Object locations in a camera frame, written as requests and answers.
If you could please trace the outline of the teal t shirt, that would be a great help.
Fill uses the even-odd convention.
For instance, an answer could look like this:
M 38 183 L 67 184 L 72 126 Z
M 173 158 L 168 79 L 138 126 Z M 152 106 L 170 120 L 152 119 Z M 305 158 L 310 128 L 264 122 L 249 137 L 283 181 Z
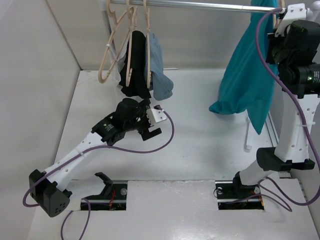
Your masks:
M 268 116 L 276 83 L 256 49 L 256 28 L 263 16 L 263 13 L 251 14 L 250 23 L 225 69 L 218 99 L 209 107 L 210 112 L 221 115 L 247 112 L 257 134 L 261 134 Z

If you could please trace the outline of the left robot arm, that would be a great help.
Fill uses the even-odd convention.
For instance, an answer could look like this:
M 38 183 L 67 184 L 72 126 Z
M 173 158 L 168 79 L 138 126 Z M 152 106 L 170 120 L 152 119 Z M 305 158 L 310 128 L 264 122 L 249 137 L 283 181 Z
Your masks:
M 58 216 L 69 205 L 73 194 L 68 185 L 74 176 L 89 164 L 90 153 L 97 149 L 111 148 L 131 131 L 137 131 L 142 140 L 147 141 L 162 132 L 160 128 L 150 128 L 167 118 L 159 106 L 151 107 L 149 99 L 138 102 L 124 98 L 115 111 L 94 125 L 86 137 L 64 158 L 43 171 L 35 169 L 31 172 L 26 194 L 31 196 L 49 217 Z

